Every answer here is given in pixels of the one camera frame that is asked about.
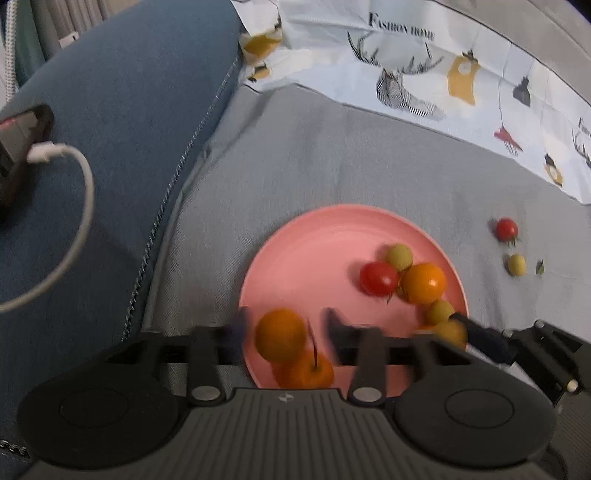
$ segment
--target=gray fabric surface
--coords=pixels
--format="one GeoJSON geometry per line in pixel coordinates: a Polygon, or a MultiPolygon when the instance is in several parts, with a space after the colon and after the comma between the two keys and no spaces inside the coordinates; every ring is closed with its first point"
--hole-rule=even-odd
{"type": "MultiPolygon", "coordinates": [[[[475,320],[525,328],[542,318],[591,339],[591,209],[508,158],[296,86],[241,87],[204,156],[169,224],[144,329],[225,322],[277,228],[320,206],[364,203],[408,218],[443,247],[475,320]],[[519,224],[514,250],[489,230],[500,216],[519,224]],[[524,278],[504,270],[503,254],[514,251],[528,260],[524,278]]],[[[248,382],[237,368],[223,376],[227,386],[248,382]]],[[[171,369],[177,392],[183,382],[171,369]]]]}

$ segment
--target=blue fabric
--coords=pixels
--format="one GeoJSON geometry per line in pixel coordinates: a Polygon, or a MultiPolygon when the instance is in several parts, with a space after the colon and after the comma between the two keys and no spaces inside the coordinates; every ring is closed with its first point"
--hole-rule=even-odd
{"type": "MultiPolygon", "coordinates": [[[[51,106],[51,139],[89,159],[96,206],[73,268],[47,294],[0,317],[0,440],[22,445],[15,415],[30,389],[121,340],[154,219],[200,128],[139,288],[130,331],[139,330],[170,210],[236,83],[240,27],[229,0],[144,0],[52,58],[3,111],[6,117],[39,102],[51,106]]],[[[32,168],[0,224],[0,301],[27,291],[61,260],[82,198],[76,162],[32,168]]],[[[13,478],[22,460],[0,453],[0,478],[13,478]]]]}

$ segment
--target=cherry tomato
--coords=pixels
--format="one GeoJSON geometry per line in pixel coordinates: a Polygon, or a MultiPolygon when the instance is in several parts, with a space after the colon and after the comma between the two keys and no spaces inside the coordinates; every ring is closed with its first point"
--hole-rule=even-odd
{"type": "Polygon", "coordinates": [[[519,229],[512,219],[504,217],[496,223],[495,233],[501,242],[515,242],[519,235],[519,229]]]}
{"type": "Polygon", "coordinates": [[[400,284],[409,303],[427,305],[441,298],[446,278],[441,268],[428,262],[410,267],[400,284]]]}
{"type": "Polygon", "coordinates": [[[370,262],[359,273],[361,288],[372,297],[387,297],[398,287],[398,272],[386,262],[370,262]]]}

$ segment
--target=metal screw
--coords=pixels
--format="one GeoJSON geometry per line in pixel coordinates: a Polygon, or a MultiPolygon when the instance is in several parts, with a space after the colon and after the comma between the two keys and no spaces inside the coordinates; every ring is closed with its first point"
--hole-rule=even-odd
{"type": "Polygon", "coordinates": [[[382,393],[377,388],[359,387],[353,391],[353,396],[364,403],[373,403],[382,398],[382,393]]]}
{"type": "Polygon", "coordinates": [[[569,393],[575,393],[577,391],[579,387],[579,382],[577,382],[575,379],[572,379],[570,382],[568,382],[566,384],[566,390],[569,393]]]}
{"type": "Polygon", "coordinates": [[[191,390],[191,395],[195,400],[213,401],[222,394],[219,388],[213,385],[200,385],[191,390]]]}

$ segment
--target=yellow illustration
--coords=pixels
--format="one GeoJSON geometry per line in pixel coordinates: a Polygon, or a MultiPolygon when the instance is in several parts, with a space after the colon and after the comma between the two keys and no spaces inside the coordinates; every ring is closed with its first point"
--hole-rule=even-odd
{"type": "Polygon", "coordinates": [[[552,181],[556,185],[561,187],[563,184],[562,174],[560,173],[560,170],[556,167],[554,160],[548,154],[546,154],[544,159],[546,160],[546,165],[544,165],[544,169],[546,170],[552,181]]]}
{"type": "Polygon", "coordinates": [[[472,50],[461,57],[456,57],[447,74],[447,88],[452,97],[464,100],[470,105],[476,105],[474,99],[474,77],[480,69],[478,60],[472,50]]]}
{"type": "Polygon", "coordinates": [[[251,37],[248,34],[240,35],[238,42],[242,47],[242,53],[247,63],[255,64],[264,60],[275,50],[283,38],[281,24],[277,24],[274,30],[251,37]]]}
{"type": "Polygon", "coordinates": [[[271,74],[271,69],[266,65],[259,65],[256,66],[252,75],[248,77],[251,82],[256,82],[257,80],[261,80],[267,78],[271,74]]]}

